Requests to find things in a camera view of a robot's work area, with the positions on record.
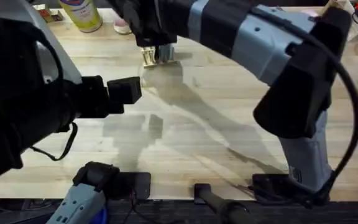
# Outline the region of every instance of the wooden tabletop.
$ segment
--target wooden tabletop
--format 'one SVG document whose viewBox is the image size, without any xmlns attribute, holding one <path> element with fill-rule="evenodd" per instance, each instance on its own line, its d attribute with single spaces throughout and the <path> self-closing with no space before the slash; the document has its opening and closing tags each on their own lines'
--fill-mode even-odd
<svg viewBox="0 0 358 224">
<path fill-rule="evenodd" d="M 143 97 L 126 106 L 124 115 L 76 120 L 78 135 L 60 162 L 26 151 L 24 168 L 0 177 L 0 198 L 62 198 L 88 161 L 150 172 L 151 198 L 164 199 L 189 199 L 193 184 L 200 182 L 224 198 L 253 199 L 246 190 L 252 174 L 288 171 L 278 139 L 252 117 L 265 84 L 235 62 L 181 38 L 175 45 L 178 63 L 144 69 L 134 36 L 114 32 L 112 10 L 100 12 L 104 24 L 90 34 L 67 16 L 50 28 L 84 76 L 101 75 L 105 81 L 140 76 Z M 342 62 L 358 87 L 358 38 L 347 44 Z M 329 162 L 336 167 L 353 122 L 338 78 L 328 115 Z M 67 137 L 53 134 L 37 146 L 59 155 Z M 331 198 L 358 201 L 358 148 Z"/>
</svg>

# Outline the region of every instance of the gray robot arm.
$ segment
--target gray robot arm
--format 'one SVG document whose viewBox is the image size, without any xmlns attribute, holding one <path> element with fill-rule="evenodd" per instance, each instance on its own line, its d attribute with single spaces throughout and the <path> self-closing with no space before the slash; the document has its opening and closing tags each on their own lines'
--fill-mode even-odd
<svg viewBox="0 0 358 224">
<path fill-rule="evenodd" d="M 74 185 L 47 224 L 89 224 L 105 203 L 103 191 L 97 192 L 87 184 Z"/>
<path fill-rule="evenodd" d="M 327 16 L 321 22 L 304 13 L 238 0 L 109 2 L 130 25 L 137 45 L 158 47 L 176 42 L 176 35 L 180 35 L 233 59 L 269 85 L 254 117 L 261 127 L 278 136 L 290 180 L 304 190 L 317 192 L 329 179 L 332 170 L 325 125 L 334 70 L 321 52 L 251 12 L 270 14 L 311 35 L 324 30 L 331 39 L 320 41 L 332 45 L 339 57 L 350 26 L 346 12 L 331 12 L 342 21 Z"/>
</svg>

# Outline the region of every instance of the yellow bottle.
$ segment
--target yellow bottle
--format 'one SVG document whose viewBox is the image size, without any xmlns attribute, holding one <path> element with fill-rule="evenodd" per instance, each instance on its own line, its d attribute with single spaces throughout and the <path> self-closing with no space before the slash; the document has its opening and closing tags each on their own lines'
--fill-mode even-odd
<svg viewBox="0 0 358 224">
<path fill-rule="evenodd" d="M 103 23 L 93 0 L 59 0 L 59 3 L 82 32 L 93 32 Z"/>
</svg>

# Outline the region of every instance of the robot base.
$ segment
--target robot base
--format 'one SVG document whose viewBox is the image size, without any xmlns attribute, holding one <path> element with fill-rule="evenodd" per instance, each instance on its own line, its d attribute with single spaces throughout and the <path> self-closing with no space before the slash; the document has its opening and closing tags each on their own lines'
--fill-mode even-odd
<svg viewBox="0 0 358 224">
<path fill-rule="evenodd" d="M 150 197 L 150 183 L 151 175 L 148 172 L 122 172 L 121 177 L 133 186 L 133 190 L 136 192 L 137 200 L 146 200 Z M 126 189 L 126 194 L 115 195 L 113 200 L 130 199 L 131 189 Z"/>
<path fill-rule="evenodd" d="M 256 201 L 264 205 L 299 203 L 311 208 L 313 205 L 322 206 L 329 202 L 329 198 L 311 201 L 313 193 L 293 184 L 288 174 L 254 174 L 252 184 L 249 189 L 254 192 Z"/>
</svg>

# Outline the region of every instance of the small box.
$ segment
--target small box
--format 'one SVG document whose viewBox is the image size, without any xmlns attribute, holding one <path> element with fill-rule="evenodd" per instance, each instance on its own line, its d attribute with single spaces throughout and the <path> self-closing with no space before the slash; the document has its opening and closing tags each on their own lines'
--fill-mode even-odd
<svg viewBox="0 0 358 224">
<path fill-rule="evenodd" d="M 34 5 L 33 7 L 42 17 L 50 16 L 52 14 L 46 4 Z"/>
<path fill-rule="evenodd" d="M 56 11 L 56 12 L 53 12 L 51 14 L 51 16 L 52 16 L 53 21 L 62 21 L 63 20 L 63 16 L 62 16 L 62 14 L 60 13 L 59 10 Z"/>
</svg>

